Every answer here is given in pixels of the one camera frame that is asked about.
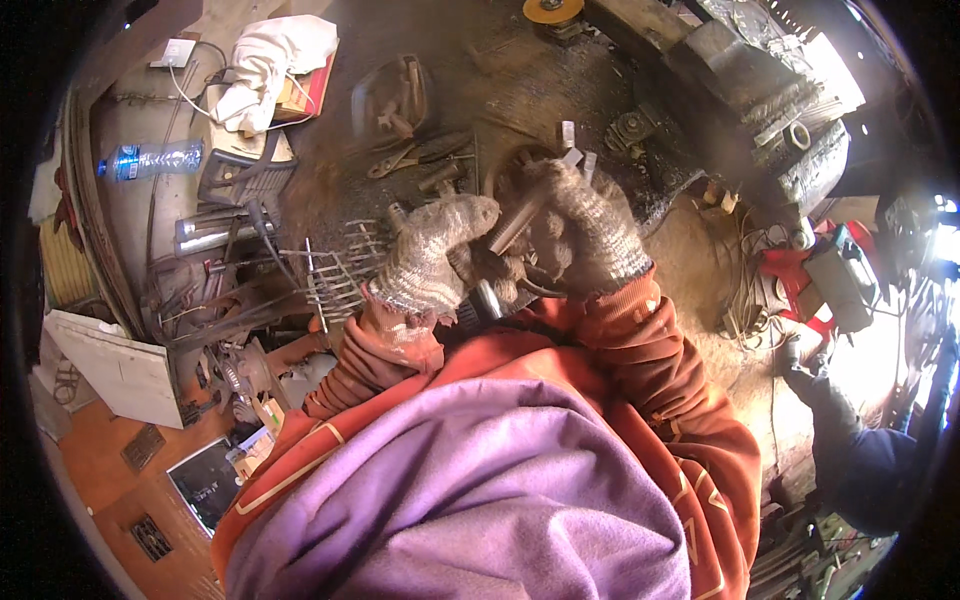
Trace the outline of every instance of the nut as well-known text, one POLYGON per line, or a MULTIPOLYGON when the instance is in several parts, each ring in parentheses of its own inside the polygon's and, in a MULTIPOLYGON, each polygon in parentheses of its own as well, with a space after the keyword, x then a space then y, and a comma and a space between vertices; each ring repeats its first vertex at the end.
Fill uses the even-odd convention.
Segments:
POLYGON ((801 150, 806 150, 810 147, 810 132, 806 130, 806 127, 803 123, 799 121, 794 121, 786 128, 784 132, 787 142, 793 144, 801 150))

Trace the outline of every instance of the electrical outlet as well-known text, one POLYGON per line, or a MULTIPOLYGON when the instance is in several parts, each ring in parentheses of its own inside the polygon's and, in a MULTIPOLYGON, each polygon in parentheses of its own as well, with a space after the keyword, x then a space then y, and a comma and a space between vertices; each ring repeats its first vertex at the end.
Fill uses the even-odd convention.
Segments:
POLYGON ((193 52, 193 47, 196 45, 197 42, 192 39, 170 39, 167 41, 167 47, 163 51, 163 58, 154 60, 150 63, 150 66, 183 68, 190 58, 190 53, 193 52))

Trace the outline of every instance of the red jacket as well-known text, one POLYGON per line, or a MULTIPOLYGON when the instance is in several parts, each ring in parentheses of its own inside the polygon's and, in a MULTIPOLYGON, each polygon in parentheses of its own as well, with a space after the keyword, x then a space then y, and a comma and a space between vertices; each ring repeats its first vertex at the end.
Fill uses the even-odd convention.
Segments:
POLYGON ((707 381, 653 271, 586 303, 541 300, 516 322, 546 324, 573 342, 498 327, 444 360, 432 323, 411 329, 368 302, 347 322, 337 367, 305 413, 288 414, 270 458, 221 519, 211 546, 220 580, 247 525, 364 426, 425 389, 492 377, 543 379, 590 402, 680 516, 692 597, 744 597, 759 536, 759 448, 724 391, 707 381))

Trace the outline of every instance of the plastic water bottle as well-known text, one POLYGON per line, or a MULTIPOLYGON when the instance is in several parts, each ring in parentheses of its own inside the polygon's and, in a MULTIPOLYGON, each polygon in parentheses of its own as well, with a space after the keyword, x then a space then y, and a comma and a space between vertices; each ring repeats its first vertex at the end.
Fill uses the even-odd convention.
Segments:
POLYGON ((157 173, 194 173, 204 157, 204 141, 185 139, 169 144, 127 144, 97 165, 97 176, 114 181, 147 178, 157 173))

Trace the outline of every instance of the metal rack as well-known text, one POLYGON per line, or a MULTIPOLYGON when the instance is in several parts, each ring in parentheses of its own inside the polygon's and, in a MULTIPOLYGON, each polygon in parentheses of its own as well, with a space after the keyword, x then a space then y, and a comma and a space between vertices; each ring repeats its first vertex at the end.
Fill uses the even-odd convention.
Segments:
POLYGON ((304 240, 305 251, 281 251, 306 258, 307 300, 317 307, 324 333, 331 324, 346 321, 363 304, 360 286, 373 278, 390 249, 377 221, 360 219, 344 227, 349 242, 345 251, 314 252, 309 237, 304 240))

